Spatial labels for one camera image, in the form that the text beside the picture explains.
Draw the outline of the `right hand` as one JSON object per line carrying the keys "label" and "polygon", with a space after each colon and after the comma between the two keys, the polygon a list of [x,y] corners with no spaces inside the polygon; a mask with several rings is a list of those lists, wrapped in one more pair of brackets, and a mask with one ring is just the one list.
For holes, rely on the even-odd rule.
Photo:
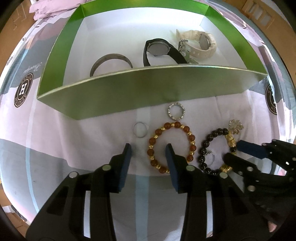
{"label": "right hand", "polygon": [[271,221],[268,221],[268,229],[269,232],[274,232],[277,228],[277,225],[275,223],[272,223]]}

